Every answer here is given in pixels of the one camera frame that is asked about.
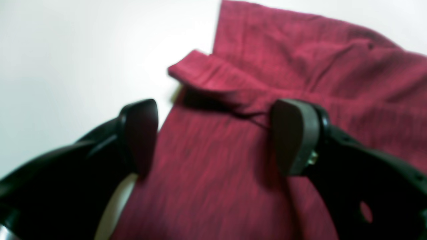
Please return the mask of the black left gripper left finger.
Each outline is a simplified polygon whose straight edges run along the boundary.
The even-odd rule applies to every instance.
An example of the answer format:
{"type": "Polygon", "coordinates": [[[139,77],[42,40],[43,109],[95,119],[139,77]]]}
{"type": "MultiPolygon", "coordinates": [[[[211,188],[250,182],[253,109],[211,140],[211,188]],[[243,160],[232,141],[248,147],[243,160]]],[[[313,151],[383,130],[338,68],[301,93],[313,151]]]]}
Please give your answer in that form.
{"type": "Polygon", "coordinates": [[[2,240],[93,240],[113,193],[129,175],[148,175],[157,138],[153,99],[75,143],[38,156],[1,180],[2,240]]]}

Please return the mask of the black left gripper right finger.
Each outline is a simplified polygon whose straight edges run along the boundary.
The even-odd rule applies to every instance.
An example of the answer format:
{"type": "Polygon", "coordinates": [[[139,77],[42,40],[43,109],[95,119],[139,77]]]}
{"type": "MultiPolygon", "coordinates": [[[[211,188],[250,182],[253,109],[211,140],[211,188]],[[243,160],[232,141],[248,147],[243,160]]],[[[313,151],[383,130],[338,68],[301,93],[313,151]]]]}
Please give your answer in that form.
{"type": "Polygon", "coordinates": [[[310,180],[340,240],[426,239],[426,176],[415,167],[363,146],[309,102],[276,100],[271,131],[280,174],[310,180]]]}

